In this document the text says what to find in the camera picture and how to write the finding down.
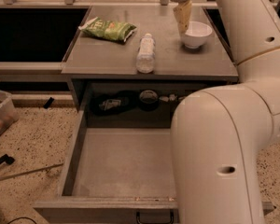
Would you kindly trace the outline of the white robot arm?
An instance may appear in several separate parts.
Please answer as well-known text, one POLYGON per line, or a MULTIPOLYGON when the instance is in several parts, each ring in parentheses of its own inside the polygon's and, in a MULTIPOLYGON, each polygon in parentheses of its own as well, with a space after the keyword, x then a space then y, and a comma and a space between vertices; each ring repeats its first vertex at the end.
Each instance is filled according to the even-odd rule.
POLYGON ((176 108, 171 153, 181 224, 265 224, 258 153, 280 140, 280 19, 269 0, 216 0, 239 82, 176 108))

